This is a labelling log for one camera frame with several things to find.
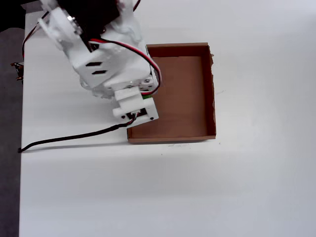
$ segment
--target brown tray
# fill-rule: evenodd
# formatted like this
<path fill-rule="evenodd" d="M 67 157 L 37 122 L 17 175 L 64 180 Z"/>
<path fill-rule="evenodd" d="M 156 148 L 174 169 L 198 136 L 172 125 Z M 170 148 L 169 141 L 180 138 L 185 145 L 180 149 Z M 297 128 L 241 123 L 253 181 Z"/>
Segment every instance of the brown tray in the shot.
<path fill-rule="evenodd" d="M 151 44 L 162 71 L 154 100 L 159 119 L 127 130 L 130 143 L 215 139 L 212 56 L 207 43 Z"/>

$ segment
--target table surface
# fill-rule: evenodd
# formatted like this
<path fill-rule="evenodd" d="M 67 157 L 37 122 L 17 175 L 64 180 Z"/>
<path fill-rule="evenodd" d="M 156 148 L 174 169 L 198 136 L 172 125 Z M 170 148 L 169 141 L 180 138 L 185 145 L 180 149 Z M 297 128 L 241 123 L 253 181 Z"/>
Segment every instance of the table surface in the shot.
<path fill-rule="evenodd" d="M 315 12 L 313 0 L 143 0 L 148 44 L 209 43 L 216 140 L 130 145 L 121 129 L 34 147 L 20 237 L 315 236 Z M 42 31 L 25 55 L 23 146 L 116 123 Z"/>

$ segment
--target cable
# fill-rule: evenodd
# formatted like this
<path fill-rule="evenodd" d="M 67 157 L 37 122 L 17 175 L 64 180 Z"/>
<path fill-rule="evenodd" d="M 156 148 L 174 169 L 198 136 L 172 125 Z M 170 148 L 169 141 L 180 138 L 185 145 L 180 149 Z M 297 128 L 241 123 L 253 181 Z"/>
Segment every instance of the cable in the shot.
<path fill-rule="evenodd" d="M 112 127 L 103 129 L 103 130 L 99 130 L 96 132 L 90 132 L 90 133 L 85 133 L 85 134 L 80 134 L 80 135 L 74 135 L 74 136 L 68 136 L 68 137 L 59 137 L 59 138 L 53 138 L 53 139 L 47 139 L 47 140 L 42 140 L 42 141 L 38 141 L 38 142 L 33 142 L 28 144 L 26 147 L 24 148 L 19 148 L 18 149 L 18 153 L 22 153 L 24 151 L 26 151 L 27 149 L 33 147 L 33 146 L 37 146 L 40 144 L 45 144 L 45 143 L 51 143 L 51 142 L 61 142 L 61 141 L 68 141 L 68 140 L 74 140 L 74 139 L 80 139 L 80 138 L 85 138 L 85 137 L 92 137 L 92 136 L 96 136 L 96 135 L 101 135 L 107 132 L 112 132 L 114 130 L 119 129 L 120 127 L 127 127 L 129 125 L 131 125 L 137 118 L 137 115 L 134 114 L 134 117 L 127 123 L 121 123 L 121 124 L 117 124 L 114 125 Z"/>
<path fill-rule="evenodd" d="M 123 42 L 102 39 L 102 38 L 91 39 L 90 41 L 96 42 L 96 43 L 114 43 L 114 44 L 117 44 L 117 45 L 122 46 L 124 48 L 127 48 L 127 49 L 133 51 L 134 53 L 137 53 L 142 58 L 144 58 L 158 72 L 158 86 L 152 91 L 141 91 L 141 94 L 142 95 L 152 95 L 158 90 L 158 88 L 160 87 L 161 81 L 162 81 L 161 70 L 160 70 L 159 66 L 150 57 L 148 57 L 145 53 L 143 53 L 139 49 L 137 49 L 129 44 L 123 43 Z"/>
<path fill-rule="evenodd" d="M 47 11 L 41 18 L 44 19 L 47 15 L 49 14 L 49 11 Z M 30 38 L 30 36 L 33 34 L 34 30 L 36 29 L 36 27 L 38 26 L 39 22 L 36 23 L 36 25 L 34 26 L 34 28 L 28 33 L 28 35 L 25 37 L 23 44 L 22 44 L 22 57 L 24 59 L 24 45 L 25 42 Z"/>
<path fill-rule="evenodd" d="M 135 10 L 137 9 L 139 3 L 140 3 L 140 0 L 138 0 L 137 3 L 135 4 L 135 6 L 134 6 L 134 8 L 133 8 L 133 11 L 135 11 Z"/>

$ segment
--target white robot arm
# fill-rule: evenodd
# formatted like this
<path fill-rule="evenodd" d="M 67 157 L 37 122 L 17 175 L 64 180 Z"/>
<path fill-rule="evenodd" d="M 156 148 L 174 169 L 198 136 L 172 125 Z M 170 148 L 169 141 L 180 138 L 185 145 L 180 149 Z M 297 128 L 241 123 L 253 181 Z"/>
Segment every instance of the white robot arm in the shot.
<path fill-rule="evenodd" d="M 99 38 L 84 40 L 84 30 L 56 0 L 42 0 L 49 21 L 40 26 L 63 50 L 80 76 L 83 88 L 94 96 L 114 98 L 114 116 L 136 126 L 158 119 L 153 98 L 161 81 L 159 67 L 150 58 L 134 17 L 132 0 L 117 0 L 119 16 L 106 24 Z"/>

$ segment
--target white plastic part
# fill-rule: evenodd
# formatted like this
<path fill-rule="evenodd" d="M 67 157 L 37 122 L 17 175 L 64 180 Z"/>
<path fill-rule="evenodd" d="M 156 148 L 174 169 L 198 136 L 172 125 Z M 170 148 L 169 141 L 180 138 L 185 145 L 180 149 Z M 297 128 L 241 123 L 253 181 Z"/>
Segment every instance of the white plastic part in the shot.
<path fill-rule="evenodd" d="M 119 108 L 113 109 L 113 114 L 117 119 L 121 119 L 123 122 L 130 120 L 127 116 L 128 113 L 137 114 L 140 113 L 141 110 L 146 111 L 143 115 L 139 114 L 131 126 L 140 125 L 159 118 L 154 99 L 143 99 L 137 86 L 116 91 L 115 99 L 119 103 Z"/>
<path fill-rule="evenodd" d="M 139 125 L 158 119 L 153 98 L 143 99 L 140 90 L 150 90 L 158 85 L 153 68 L 141 56 L 113 43 L 100 44 L 90 52 L 82 41 L 81 28 L 76 20 L 62 10 L 55 0 L 42 0 L 50 9 L 48 24 L 39 20 L 47 35 L 62 49 L 80 75 L 83 88 L 94 96 L 111 99 L 115 97 L 120 107 L 113 110 L 114 116 L 128 121 L 128 113 L 146 110 L 131 125 Z M 107 40 L 127 43 L 147 54 L 140 26 L 134 17 L 132 0 L 118 0 L 120 16 L 105 26 L 101 35 Z"/>

